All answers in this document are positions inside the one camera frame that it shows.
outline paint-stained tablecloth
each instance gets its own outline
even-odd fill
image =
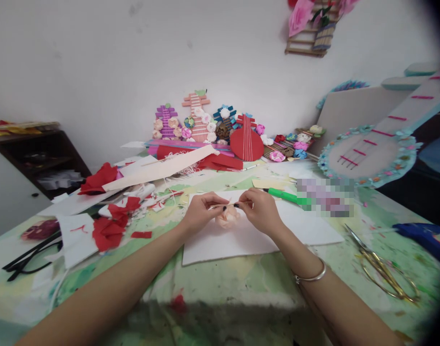
[[[309,162],[294,164],[302,165],[300,168],[295,166],[299,171],[306,166],[305,177],[320,175],[316,165]],[[274,171],[285,174],[286,169]],[[188,194],[247,189],[252,187],[252,179],[279,178],[274,171],[272,164],[262,164],[240,173],[204,170],[157,183],[156,191],[161,195],[168,193],[168,187],[184,189],[185,193],[175,201],[168,200],[162,211],[150,211],[143,219],[134,221],[119,248],[96,255],[69,273],[55,305],[151,241],[131,239],[134,231],[152,230],[154,239],[173,228],[186,211]],[[32,217],[0,237],[0,248],[41,219]],[[395,233],[391,226],[427,221],[375,190],[360,188],[355,196],[354,215],[349,220],[331,218],[327,222],[345,241],[311,247],[312,251],[323,258],[392,330],[401,333],[406,340],[417,341],[424,337],[433,313],[440,306],[440,263],[418,244]],[[367,279],[357,257],[358,248],[343,227],[345,222],[349,222],[369,247],[396,263],[417,284],[421,293],[419,304],[390,297]],[[324,342],[324,335],[280,253],[235,257],[187,267],[181,266],[182,256],[183,249],[180,249],[157,275],[140,303],[105,337],[105,344],[226,345],[242,342],[245,345],[291,345],[292,340],[296,340],[304,345],[310,340],[310,344],[317,345]],[[21,275],[8,283],[8,274],[0,272],[0,340],[17,340],[47,314],[51,296],[63,273],[63,260],[59,259],[54,263],[54,279],[32,290],[34,275]]]

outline silver bangle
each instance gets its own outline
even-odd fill
[[[327,266],[326,266],[326,263],[322,260],[322,258],[320,258],[320,257],[318,257],[318,258],[321,260],[322,264],[324,265],[324,268],[322,269],[322,272],[318,276],[315,276],[315,277],[310,278],[310,279],[304,279],[304,278],[299,277],[298,275],[295,275],[295,282],[297,284],[300,284],[300,281],[302,281],[302,280],[303,281],[317,281],[317,280],[322,279],[322,277],[326,274]]]

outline gold scissors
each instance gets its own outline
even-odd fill
[[[401,288],[401,286],[399,286],[398,282],[393,277],[393,275],[391,275],[390,271],[387,269],[387,267],[385,265],[385,260],[382,257],[378,256],[371,249],[369,249],[366,246],[366,244],[364,244],[362,242],[362,240],[359,239],[359,237],[353,232],[353,230],[347,224],[345,224],[345,226],[350,231],[351,235],[356,240],[356,242],[358,243],[359,251],[361,252],[361,254],[367,259],[367,261],[372,265],[372,267],[374,267],[375,270],[377,272],[379,272],[379,274],[382,276],[382,278],[385,279],[385,281],[387,283],[389,283],[391,287],[393,287],[395,293],[387,290],[385,287],[380,285],[372,277],[372,275],[369,273],[369,271],[367,270],[367,268],[365,267],[365,265],[363,263],[363,258],[361,258],[361,265],[364,269],[364,272],[369,277],[369,279],[372,280],[378,287],[380,287],[383,291],[388,293],[390,296],[393,296],[398,299],[408,299],[413,303],[418,302],[420,300],[420,293],[419,293],[416,285],[414,284],[414,282],[409,277],[407,277],[406,274],[404,274],[404,272],[402,270],[400,270],[398,267],[396,267],[394,264],[392,264],[392,268],[394,270],[396,270],[399,274],[401,274],[403,276],[403,278],[406,279],[407,282],[410,284],[410,286],[412,286],[412,288],[414,289],[415,296],[410,297],[404,292],[404,290]]]

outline green marker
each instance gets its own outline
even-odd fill
[[[289,202],[298,204],[300,206],[304,206],[304,205],[312,205],[312,198],[300,198],[297,197],[293,194],[290,194],[288,192],[284,192],[281,190],[276,190],[273,188],[269,188],[269,189],[263,189],[265,192],[269,193],[270,195],[288,200]]]

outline white cardboard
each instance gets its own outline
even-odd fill
[[[225,191],[217,194],[225,199],[237,201],[243,192],[244,190]],[[195,195],[199,194],[190,195],[189,202]],[[302,243],[325,245],[343,241],[343,237],[315,213],[303,211],[296,204],[285,200],[276,201],[276,205],[284,224]],[[202,231],[192,237],[185,244],[182,265],[279,251],[271,238],[249,222],[242,210],[238,209],[238,212],[240,219],[233,229],[223,229],[211,220]]]

